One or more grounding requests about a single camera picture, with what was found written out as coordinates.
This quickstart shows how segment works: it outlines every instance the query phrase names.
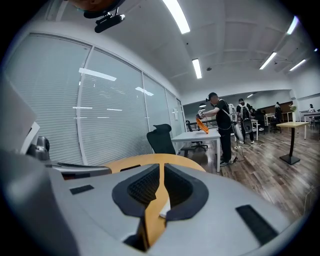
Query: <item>window blinds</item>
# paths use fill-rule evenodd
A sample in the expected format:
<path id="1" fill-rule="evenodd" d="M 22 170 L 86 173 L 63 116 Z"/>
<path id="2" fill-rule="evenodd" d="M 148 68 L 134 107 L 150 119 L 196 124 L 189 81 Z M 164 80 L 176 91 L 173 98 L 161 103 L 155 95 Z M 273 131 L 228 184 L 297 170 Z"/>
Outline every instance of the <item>window blinds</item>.
<path id="1" fill-rule="evenodd" d="M 154 125 L 171 125 L 165 88 L 146 75 L 143 75 L 143 82 L 150 131 L 156 129 Z"/>
<path id="2" fill-rule="evenodd" d="M 37 115 L 39 135 L 50 142 L 52 160 L 82 164 L 76 109 L 79 81 L 91 46 L 30 34 L 5 72 Z"/>
<path id="3" fill-rule="evenodd" d="M 180 116 L 179 116 L 179 108 L 176 96 L 171 94 L 168 90 L 165 90 L 166 98 L 168 101 L 171 128 L 172 128 L 172 136 L 176 137 L 182 133 L 181 125 L 180 125 Z"/>
<path id="4" fill-rule="evenodd" d="M 81 135 L 89 165 L 151 154 L 142 73 L 95 48 L 83 72 Z"/>

